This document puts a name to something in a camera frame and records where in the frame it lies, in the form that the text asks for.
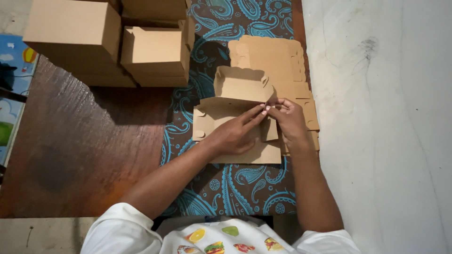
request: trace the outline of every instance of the blue paisley pattern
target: blue paisley pattern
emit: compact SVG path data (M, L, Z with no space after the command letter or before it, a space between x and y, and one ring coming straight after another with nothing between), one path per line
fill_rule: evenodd
M217 66L230 65L227 43L244 34L293 38L289 0L192 0L196 22L188 87L176 88L168 111L161 165L188 151L193 106L215 96ZM163 216L272 215L294 213L290 160L280 165L209 164L196 175Z

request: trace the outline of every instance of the white t-shirt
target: white t-shirt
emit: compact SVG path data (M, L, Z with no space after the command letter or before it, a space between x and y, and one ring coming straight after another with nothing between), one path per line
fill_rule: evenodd
M290 246L268 225L258 226L252 220L223 217L171 232L165 232L164 222L158 230L163 228L163 239L151 231L153 224L133 206L115 204L91 226L81 254L360 254L345 230L306 231Z

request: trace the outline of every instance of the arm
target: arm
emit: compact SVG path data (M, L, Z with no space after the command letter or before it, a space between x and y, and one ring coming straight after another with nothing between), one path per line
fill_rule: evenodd
M120 202L157 218L176 199L190 180L210 161L226 154L243 154L256 140L243 140L247 132L267 115L258 105L215 129L204 140L169 163L153 171L133 186Z
M344 229L339 208L320 168L320 162L309 138L303 108L278 99L280 110L267 106L276 118L292 158L298 221L303 230L329 232Z

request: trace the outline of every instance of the person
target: person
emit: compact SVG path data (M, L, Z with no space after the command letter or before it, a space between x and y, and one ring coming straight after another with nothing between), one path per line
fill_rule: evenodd
M273 104L276 107L257 105L227 121L190 150L141 179L91 226L81 253L360 253L344 230L339 208L307 135L302 107L288 99L277 99ZM267 224L252 217L222 216L191 225L181 222L189 217L181 217L173 223L164 221L157 232L151 231L153 219L210 161L250 150L256 140L246 140L246 134L267 115L278 121L291 154L297 218L304 231L301 238L290 246Z

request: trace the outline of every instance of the wooden table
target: wooden table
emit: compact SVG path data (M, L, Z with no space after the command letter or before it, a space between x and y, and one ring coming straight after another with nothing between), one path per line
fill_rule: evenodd
M306 51L299 0L292 19ZM306 53L305 65L309 82ZM89 88L41 57L0 189L0 217L101 215L159 167L172 93Z

